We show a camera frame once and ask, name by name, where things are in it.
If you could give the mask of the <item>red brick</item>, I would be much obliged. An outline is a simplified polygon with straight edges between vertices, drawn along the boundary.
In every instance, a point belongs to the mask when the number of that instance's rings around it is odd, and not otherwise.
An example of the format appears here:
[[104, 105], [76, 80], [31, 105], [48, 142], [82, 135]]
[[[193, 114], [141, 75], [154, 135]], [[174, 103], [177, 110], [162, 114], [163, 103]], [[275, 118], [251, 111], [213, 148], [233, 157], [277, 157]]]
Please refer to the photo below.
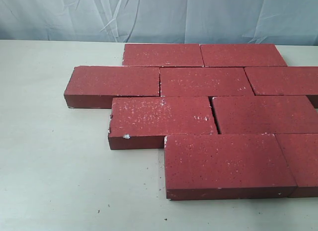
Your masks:
[[198, 44], [126, 44], [123, 66], [203, 67]]
[[161, 68], [160, 95], [254, 96], [243, 68]]
[[205, 67], [286, 67], [274, 44], [202, 44]]
[[217, 132], [208, 97], [121, 97], [112, 101], [111, 150], [161, 149], [168, 135]]
[[69, 108], [110, 109], [115, 97], [159, 96], [159, 68], [75, 67], [64, 92]]
[[164, 171], [175, 201], [281, 198], [297, 188], [273, 134], [169, 135]]
[[276, 134], [297, 187], [290, 198], [318, 196], [318, 135]]

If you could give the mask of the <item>red brick second row right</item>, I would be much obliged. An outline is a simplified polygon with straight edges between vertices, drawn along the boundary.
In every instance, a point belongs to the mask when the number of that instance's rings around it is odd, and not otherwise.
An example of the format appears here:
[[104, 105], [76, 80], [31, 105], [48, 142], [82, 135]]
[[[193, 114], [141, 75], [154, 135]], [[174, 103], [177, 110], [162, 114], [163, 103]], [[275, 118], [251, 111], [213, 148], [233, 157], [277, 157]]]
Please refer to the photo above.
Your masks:
[[317, 67], [246, 67], [255, 95], [305, 95], [318, 107]]

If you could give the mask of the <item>red brick third row right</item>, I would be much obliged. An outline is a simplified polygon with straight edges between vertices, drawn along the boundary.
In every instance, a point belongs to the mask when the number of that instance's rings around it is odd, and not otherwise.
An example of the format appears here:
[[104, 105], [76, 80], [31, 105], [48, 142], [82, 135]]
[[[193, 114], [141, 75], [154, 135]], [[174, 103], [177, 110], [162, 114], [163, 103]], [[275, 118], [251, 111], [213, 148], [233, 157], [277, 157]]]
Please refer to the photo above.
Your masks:
[[212, 99], [221, 134], [316, 134], [318, 113], [304, 95]]

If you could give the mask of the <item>white fabric backdrop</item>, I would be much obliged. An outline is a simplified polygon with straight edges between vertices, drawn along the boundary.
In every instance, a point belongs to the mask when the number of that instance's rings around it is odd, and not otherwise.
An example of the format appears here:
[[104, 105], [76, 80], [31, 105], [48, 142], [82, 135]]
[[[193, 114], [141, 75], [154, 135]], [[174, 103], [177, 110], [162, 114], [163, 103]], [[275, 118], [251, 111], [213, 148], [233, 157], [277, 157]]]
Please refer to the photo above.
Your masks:
[[318, 0], [0, 0], [0, 37], [317, 45]]

